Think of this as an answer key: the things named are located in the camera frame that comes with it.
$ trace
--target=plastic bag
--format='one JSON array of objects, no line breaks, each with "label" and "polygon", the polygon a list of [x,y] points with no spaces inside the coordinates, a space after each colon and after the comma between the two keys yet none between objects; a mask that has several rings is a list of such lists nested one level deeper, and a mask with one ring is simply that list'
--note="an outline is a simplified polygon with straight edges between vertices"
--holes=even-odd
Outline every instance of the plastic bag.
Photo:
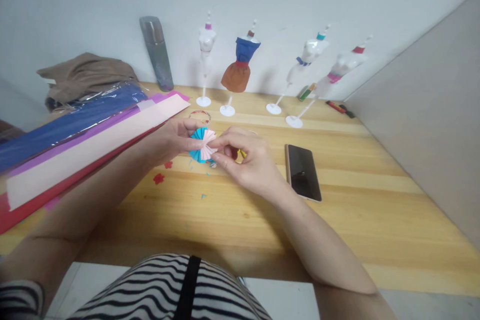
[{"label": "plastic bag", "polygon": [[71,140],[145,99],[147,95],[140,83],[128,79],[81,101],[69,102],[62,111],[55,111],[61,117],[0,145],[0,173]]}]

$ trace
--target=green marker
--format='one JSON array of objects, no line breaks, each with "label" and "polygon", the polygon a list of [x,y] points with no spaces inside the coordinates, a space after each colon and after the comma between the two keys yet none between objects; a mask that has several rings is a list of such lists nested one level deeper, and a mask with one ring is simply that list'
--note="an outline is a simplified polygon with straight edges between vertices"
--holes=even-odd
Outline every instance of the green marker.
[{"label": "green marker", "polygon": [[308,89],[306,89],[303,92],[303,94],[298,97],[298,100],[300,100],[300,101],[305,100],[307,98],[307,96],[310,95],[310,93],[315,89],[316,85],[317,84],[315,82],[312,85],[310,85],[310,87]]}]

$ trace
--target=purple paper sheet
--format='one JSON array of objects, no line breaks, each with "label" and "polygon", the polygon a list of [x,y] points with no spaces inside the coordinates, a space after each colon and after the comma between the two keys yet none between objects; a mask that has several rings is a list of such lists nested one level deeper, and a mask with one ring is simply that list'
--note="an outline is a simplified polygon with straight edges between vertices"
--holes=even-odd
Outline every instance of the purple paper sheet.
[{"label": "purple paper sheet", "polygon": [[[149,100],[153,100],[155,104],[158,104],[159,102],[162,102],[165,99],[168,99],[172,97],[173,95],[179,95],[183,100],[188,101],[190,99],[189,96],[186,96],[182,94],[181,92],[178,91],[170,91],[168,94],[155,94],[151,97],[149,97]],[[70,141],[67,141],[63,144],[60,144],[58,146],[55,146],[49,151],[46,151],[42,154],[40,154],[37,157],[34,157],[32,160],[27,161],[26,163],[20,165],[19,167],[13,169],[8,175],[9,176],[15,176],[18,174],[23,173],[24,171],[27,171],[28,169],[31,169],[38,164],[43,163],[44,161],[47,161],[48,159],[53,158],[54,156],[63,153],[65,150],[70,149],[74,147],[75,145],[80,144],[81,142],[91,138],[92,136],[101,133],[102,131],[111,128],[113,125],[118,124],[119,122],[122,122],[123,120],[131,117],[132,115],[135,115],[140,112],[140,109],[138,106],[134,106],[126,111],[123,111],[115,116],[112,116],[108,118],[107,120],[99,123],[97,126],[92,127],[91,129],[85,131],[83,134],[73,138]]]}]

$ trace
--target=person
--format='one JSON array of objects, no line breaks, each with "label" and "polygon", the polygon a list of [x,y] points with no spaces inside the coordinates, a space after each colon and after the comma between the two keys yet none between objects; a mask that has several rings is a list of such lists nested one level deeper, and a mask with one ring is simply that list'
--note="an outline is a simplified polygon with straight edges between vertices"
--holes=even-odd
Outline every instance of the person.
[{"label": "person", "polygon": [[[153,167],[198,150],[190,135],[202,123],[171,119],[67,193],[0,263],[0,314],[45,315],[62,279],[102,218]],[[360,261],[300,198],[277,169],[267,141],[230,127],[208,144],[212,158],[240,186],[273,205],[301,263],[311,275],[324,319],[396,319]],[[234,160],[242,149],[246,158]],[[70,319],[270,319],[240,281],[196,256],[144,259],[87,302]]]}]

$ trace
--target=striped shirt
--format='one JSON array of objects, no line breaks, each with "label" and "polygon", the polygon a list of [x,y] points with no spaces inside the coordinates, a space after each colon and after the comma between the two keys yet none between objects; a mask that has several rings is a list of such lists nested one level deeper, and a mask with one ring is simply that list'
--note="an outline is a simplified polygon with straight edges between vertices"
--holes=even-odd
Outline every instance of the striped shirt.
[{"label": "striped shirt", "polygon": [[[39,284],[0,284],[2,319],[40,319],[43,306]],[[69,319],[271,320],[252,293],[220,266],[176,254],[146,258]]]}]

